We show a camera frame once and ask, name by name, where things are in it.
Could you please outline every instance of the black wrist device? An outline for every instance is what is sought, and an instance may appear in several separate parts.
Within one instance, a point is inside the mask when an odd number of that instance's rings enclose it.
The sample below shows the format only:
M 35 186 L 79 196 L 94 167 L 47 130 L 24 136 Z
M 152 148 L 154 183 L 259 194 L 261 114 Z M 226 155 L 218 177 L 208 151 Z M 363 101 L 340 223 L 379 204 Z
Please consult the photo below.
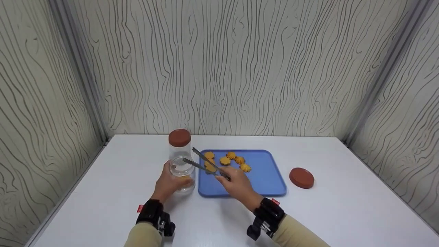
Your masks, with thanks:
M 145 203 L 136 224 L 139 222 L 152 223 L 163 236 L 172 236 L 175 231 L 175 224 L 171 222 L 169 214 L 163 211 L 163 204 L 159 200 L 150 199 Z
M 255 241 L 261 235 L 261 229 L 272 238 L 285 216 L 282 208 L 268 198 L 262 199 L 259 208 L 256 208 L 253 214 L 256 217 L 253 224 L 247 228 L 247 236 Z

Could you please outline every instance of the wall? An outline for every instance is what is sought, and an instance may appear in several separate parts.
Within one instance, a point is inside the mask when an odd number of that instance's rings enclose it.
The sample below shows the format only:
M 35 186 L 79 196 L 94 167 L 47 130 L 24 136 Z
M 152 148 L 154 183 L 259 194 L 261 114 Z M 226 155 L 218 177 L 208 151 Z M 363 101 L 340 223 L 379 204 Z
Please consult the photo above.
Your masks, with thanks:
M 71 0 L 111 134 L 342 138 L 403 0 Z
M 45 0 L 0 1 L 0 246 L 23 246 L 100 148 Z
M 379 95 L 352 150 L 439 232 L 439 0 Z

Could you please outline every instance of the red label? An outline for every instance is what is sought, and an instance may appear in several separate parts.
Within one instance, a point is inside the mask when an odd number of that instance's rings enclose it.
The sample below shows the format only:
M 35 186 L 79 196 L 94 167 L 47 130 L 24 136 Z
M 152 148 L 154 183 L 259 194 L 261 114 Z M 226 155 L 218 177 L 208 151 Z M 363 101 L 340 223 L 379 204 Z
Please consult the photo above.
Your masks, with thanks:
M 274 203 L 275 203 L 276 205 L 278 205 L 278 206 L 279 206 L 279 204 L 280 204 L 280 202 L 276 201 L 276 199 L 274 199 L 274 198 L 271 198 L 271 201 L 274 202 Z

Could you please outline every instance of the left hand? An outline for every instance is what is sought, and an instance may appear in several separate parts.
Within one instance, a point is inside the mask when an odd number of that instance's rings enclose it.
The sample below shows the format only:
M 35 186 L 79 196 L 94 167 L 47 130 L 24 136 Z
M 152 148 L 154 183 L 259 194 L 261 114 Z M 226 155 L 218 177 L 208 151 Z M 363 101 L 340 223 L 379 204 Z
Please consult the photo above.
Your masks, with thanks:
M 163 165 L 162 174 L 155 183 L 154 193 L 151 196 L 151 199 L 159 200 L 162 204 L 164 204 L 174 192 L 181 188 L 188 187 L 194 182 L 190 176 L 173 176 L 169 169 L 170 165 L 170 160 Z

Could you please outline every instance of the metal tongs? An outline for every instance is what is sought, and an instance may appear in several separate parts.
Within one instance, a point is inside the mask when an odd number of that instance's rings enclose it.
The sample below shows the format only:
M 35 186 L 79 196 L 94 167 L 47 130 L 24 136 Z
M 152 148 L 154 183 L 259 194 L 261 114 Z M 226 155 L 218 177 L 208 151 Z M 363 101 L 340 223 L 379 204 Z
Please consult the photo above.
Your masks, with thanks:
M 227 175 L 225 172 L 223 172 L 221 169 L 219 169 L 214 163 L 212 163 L 212 161 L 210 161 L 208 158 L 206 158 L 206 156 L 204 156 L 202 153 L 200 153 L 200 151 L 198 151 L 196 148 L 192 148 L 192 151 L 194 153 L 196 153 L 198 156 L 200 156 L 200 158 L 202 158 L 204 161 L 209 162 L 213 167 L 215 167 L 215 169 L 219 172 L 219 174 L 221 176 L 225 177 L 228 181 L 230 181 L 230 176 Z M 198 163 L 196 163 L 196 162 L 194 162 L 192 160 L 183 158 L 183 162 L 191 164 L 194 167 L 196 167 L 198 169 L 201 169 L 203 171 L 206 171 L 207 174 L 218 175 L 216 172 L 209 171 L 206 168 L 204 168 L 204 166 L 202 166 L 202 165 L 200 165 L 200 164 L 198 164 Z

